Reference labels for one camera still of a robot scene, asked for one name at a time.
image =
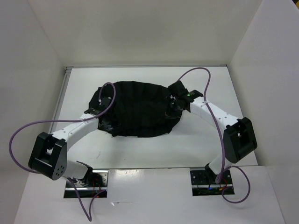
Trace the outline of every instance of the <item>cable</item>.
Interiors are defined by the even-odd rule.
[[[70,184],[72,185],[72,187],[75,189],[75,193],[76,193],[77,198],[78,198],[78,200],[79,200],[79,203],[80,203],[80,205],[81,205],[81,207],[82,207],[82,210],[83,210],[83,212],[85,213],[86,217],[88,218],[89,222],[91,222],[91,221],[93,220],[93,218],[92,218],[92,212],[91,212],[91,208],[92,208],[93,201],[94,201],[94,199],[95,199],[100,193],[104,192],[105,190],[100,190],[100,192],[98,192],[97,194],[95,194],[95,195],[93,196],[92,200],[91,200],[90,203],[89,203],[89,215],[88,215],[88,213],[87,213],[87,211],[86,211],[86,209],[85,209],[85,207],[84,207],[84,205],[83,205],[83,203],[82,203],[82,200],[81,200],[80,194],[79,194],[79,192],[78,192],[78,190],[77,190],[77,188],[76,188],[76,185],[73,183],[73,181],[71,180],[71,178],[67,178],[67,180],[70,182]]]
[[[217,122],[217,119],[216,119],[216,117],[215,117],[215,115],[214,115],[214,113],[213,113],[211,107],[209,106],[208,101],[206,100],[206,91],[207,91],[207,89],[208,89],[208,87],[209,87],[209,84],[210,84],[210,81],[211,81],[211,72],[210,72],[209,69],[204,68],[204,67],[196,67],[196,68],[192,68],[192,69],[186,71],[180,78],[178,78],[178,81],[179,81],[182,77],[184,77],[187,73],[189,73],[190,71],[197,70],[197,69],[203,69],[203,70],[206,70],[206,71],[208,72],[208,75],[209,75],[208,81],[207,81],[207,83],[206,83],[205,91],[204,91],[204,101],[207,102],[207,103],[206,103],[206,106],[207,106],[207,108],[208,108],[210,114],[212,115],[213,121],[214,121],[214,123],[215,123],[216,129],[217,129],[217,132],[218,132],[218,135],[219,135],[219,138],[220,138],[221,149],[222,149],[222,166],[221,166],[221,172],[217,175],[215,182],[216,182],[217,184],[219,184],[219,183],[221,182],[222,178],[223,178],[223,173],[224,173],[226,170],[228,170],[228,169],[234,167],[234,168],[239,169],[239,170],[244,174],[244,176],[245,176],[245,178],[246,178],[246,180],[247,180],[247,183],[248,183],[248,192],[247,192],[247,195],[246,195],[242,200],[240,200],[240,201],[233,202],[233,201],[228,200],[228,199],[224,196],[224,192],[225,192],[227,189],[231,188],[231,187],[224,188],[224,189],[222,190],[222,192],[221,192],[222,197],[224,198],[224,200],[226,200],[226,201],[229,202],[229,203],[238,204],[238,203],[241,203],[241,202],[245,201],[245,200],[248,198],[248,196],[249,196],[249,194],[250,194],[250,190],[251,190],[250,181],[249,181],[247,175],[245,174],[245,172],[244,172],[240,167],[237,167],[237,166],[230,166],[230,167],[224,169],[224,167],[225,167],[225,148],[224,148],[224,142],[223,142],[223,138],[222,138],[221,130],[220,130],[219,124],[218,124],[218,122]]]
[[[112,104],[114,103],[115,96],[116,96],[116,89],[115,89],[115,86],[113,85],[113,83],[105,83],[103,85],[103,87],[101,88],[101,90],[104,88],[104,86],[106,86],[108,84],[112,85],[112,87],[113,87],[113,91],[114,91],[113,98],[112,98],[112,101],[109,104],[109,106],[104,111],[102,111],[101,113],[99,113],[98,115],[96,115],[94,117],[91,117],[91,118],[82,119],[82,120],[38,120],[38,121],[34,121],[34,122],[31,122],[31,123],[28,123],[28,124],[20,127],[18,130],[16,130],[15,133],[13,133],[13,135],[11,136],[11,138],[9,140],[9,145],[8,145],[8,150],[9,150],[10,157],[15,162],[15,164],[18,165],[20,168],[28,171],[28,172],[38,174],[38,172],[36,172],[36,171],[34,171],[32,169],[29,169],[27,167],[24,167],[23,165],[21,165],[16,160],[16,158],[15,158],[15,156],[13,154],[13,151],[12,151],[12,143],[13,143],[13,140],[14,140],[15,136],[17,135],[17,133],[19,133],[21,130],[23,130],[24,128],[29,127],[31,125],[36,125],[36,124],[41,124],[41,123],[52,123],[52,122],[79,123],[79,122],[89,121],[89,120],[92,120],[92,119],[95,119],[95,118],[98,118],[98,117],[102,116],[104,113],[106,113],[112,107]]]
[[[205,87],[205,91],[204,91],[204,101],[207,102],[206,100],[206,91],[209,87],[209,84],[210,84],[210,81],[211,81],[211,72],[209,69],[207,68],[204,68],[204,67],[196,67],[196,68],[193,68],[193,69],[190,69],[188,70],[187,72],[185,72],[180,78],[178,78],[178,81],[184,77],[186,74],[188,74],[190,71],[193,71],[193,70],[197,70],[197,69],[203,69],[203,70],[206,70],[208,72],[208,75],[209,75],[209,79],[207,80],[207,83],[206,83],[206,87]],[[222,138],[222,134],[221,134],[221,130],[220,130],[220,127],[219,127],[219,124],[217,122],[217,119],[209,105],[209,103],[207,102],[206,103],[206,106],[210,112],[210,114],[212,115],[212,118],[213,118],[213,121],[216,125],[216,129],[217,129],[217,132],[218,132],[218,135],[219,135],[219,139],[220,139],[220,143],[221,143],[221,149],[222,149],[222,165],[221,165],[221,172],[217,175],[216,177],[216,184],[220,183],[221,180],[222,180],[222,177],[223,177],[223,172],[224,172],[224,167],[225,167],[225,148],[224,148],[224,142],[223,142],[223,138]]]

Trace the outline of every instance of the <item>black cloth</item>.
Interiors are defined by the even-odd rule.
[[[114,83],[116,98],[113,106],[100,119],[99,129],[112,136],[155,137],[170,133],[180,121],[181,111],[171,111],[171,93],[161,85],[135,81]],[[99,106],[100,88],[89,102],[89,108]],[[113,97],[113,88],[106,85],[101,98]]]

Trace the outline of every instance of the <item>table top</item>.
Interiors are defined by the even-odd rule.
[[[207,99],[224,111],[242,118],[241,109],[227,67],[208,67],[212,74]],[[88,102],[106,82],[139,81],[163,85],[174,83],[189,67],[109,67],[73,68],[65,85],[60,111],[55,118],[77,119],[88,109]],[[195,70],[182,82],[188,90],[203,92],[207,72]],[[56,124],[52,131],[67,126]],[[221,153],[217,131],[202,118],[183,112],[170,134],[154,138],[111,137],[96,130],[77,142],[68,159],[93,168],[182,168],[203,167]],[[252,152],[238,165],[257,165]]]
[[[100,224],[284,224],[266,167],[243,167],[251,193],[241,204],[221,195],[192,196],[188,168],[110,170],[107,198],[93,202],[93,223]],[[242,199],[247,182],[231,169],[235,195]],[[63,199],[65,179],[30,174],[14,224],[87,224],[78,199]],[[88,208],[90,198],[83,198]]]

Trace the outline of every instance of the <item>white wall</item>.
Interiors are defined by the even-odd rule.
[[[28,0],[67,66],[227,64],[261,0]]]
[[[299,10],[291,0],[263,0],[228,66],[256,132],[260,165],[287,224],[298,223]]]
[[[14,221],[28,173],[13,164],[8,141],[20,126],[51,118],[64,69],[26,0],[0,7],[0,223]],[[20,133],[14,154],[27,165],[39,125]]]

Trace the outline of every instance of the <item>purple cable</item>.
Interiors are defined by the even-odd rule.
[[[91,222],[91,221],[93,220],[93,218],[92,218],[92,212],[91,212],[91,208],[92,208],[93,201],[94,201],[94,199],[95,199],[100,193],[104,192],[105,190],[101,190],[100,192],[98,192],[97,194],[95,194],[95,196],[93,196],[92,200],[91,200],[90,203],[89,203],[89,215],[88,215],[88,213],[87,213],[87,211],[86,211],[86,209],[85,209],[85,207],[84,207],[84,205],[83,205],[83,203],[82,203],[82,200],[81,200],[80,194],[79,194],[79,192],[78,192],[78,190],[77,190],[77,188],[76,188],[76,185],[73,183],[73,181],[71,180],[71,178],[67,178],[67,180],[70,182],[70,184],[71,184],[71,185],[73,186],[73,188],[75,189],[75,193],[76,193],[77,198],[78,198],[78,200],[79,200],[79,203],[80,203],[80,205],[81,205],[81,207],[82,207],[82,209],[83,209],[83,212],[85,213],[85,215],[86,215],[86,217],[88,218],[89,222]]]
[[[189,73],[190,71],[197,70],[197,69],[203,69],[203,70],[206,70],[206,71],[208,72],[208,74],[209,74],[209,79],[208,79],[208,81],[207,81],[207,83],[206,83],[206,87],[205,87],[205,91],[204,91],[204,101],[207,102],[207,101],[206,101],[206,91],[207,91],[207,89],[208,89],[208,87],[209,87],[209,84],[210,84],[210,81],[211,81],[211,72],[210,72],[209,69],[204,68],[204,67],[196,67],[196,68],[190,69],[190,70],[188,70],[187,72],[185,72],[185,73],[178,79],[178,81],[179,81],[182,77],[184,77],[187,73]],[[213,118],[213,121],[214,121],[214,123],[215,123],[216,129],[217,129],[217,132],[218,132],[218,135],[219,135],[219,138],[220,138],[221,149],[222,149],[222,165],[221,165],[221,172],[217,175],[215,182],[216,182],[217,184],[220,183],[221,180],[222,180],[222,177],[223,177],[223,173],[224,173],[226,170],[230,169],[231,167],[234,167],[234,168],[239,169],[239,170],[244,174],[244,176],[245,176],[245,178],[246,178],[246,180],[247,180],[247,182],[248,182],[248,192],[247,192],[247,195],[246,195],[242,200],[240,200],[240,201],[237,201],[237,202],[230,201],[230,200],[228,200],[228,199],[224,196],[224,191],[227,190],[228,188],[231,188],[231,187],[228,187],[228,188],[222,190],[222,197],[223,197],[227,202],[230,202],[230,203],[233,203],[233,204],[241,203],[241,202],[245,201],[245,200],[248,198],[249,194],[250,194],[250,189],[251,189],[250,181],[249,181],[247,175],[244,173],[244,171],[243,171],[240,167],[237,167],[237,166],[230,166],[230,167],[224,169],[224,167],[225,167],[225,148],[224,148],[224,142],[223,142],[223,138],[222,138],[221,130],[220,130],[219,124],[218,124],[218,122],[217,122],[217,119],[216,119],[216,117],[215,117],[215,115],[214,115],[214,113],[213,113],[213,111],[212,111],[212,109],[211,109],[211,107],[210,107],[210,105],[209,105],[208,102],[206,103],[206,106],[207,106],[209,112],[211,113],[212,118]]]
[[[113,83],[105,83],[103,85],[103,87],[106,86],[107,84],[112,85],[114,94],[113,94],[113,98],[112,98],[112,101],[111,101],[110,105],[104,111],[102,111],[100,114],[98,114],[98,115],[96,115],[92,118],[86,118],[86,119],[83,119],[83,120],[38,120],[38,121],[31,122],[29,124],[26,124],[26,125],[20,127],[18,130],[16,130],[15,133],[13,133],[13,135],[11,136],[11,138],[9,140],[9,145],[8,145],[9,154],[10,154],[12,160],[15,162],[15,164],[17,164],[20,168],[22,168],[22,169],[24,169],[28,172],[38,174],[38,172],[36,172],[32,169],[26,168],[23,165],[21,165],[16,160],[16,158],[14,157],[13,150],[12,150],[12,143],[13,143],[13,140],[14,140],[15,136],[17,135],[17,133],[19,133],[21,130],[23,130],[24,128],[29,127],[31,125],[36,125],[36,124],[41,124],[41,123],[51,123],[51,122],[79,123],[79,122],[89,121],[89,120],[92,120],[94,118],[98,118],[98,117],[102,116],[104,113],[106,113],[112,107],[112,104],[114,103],[115,96],[116,96],[116,89],[115,89],[115,86],[113,85]]]

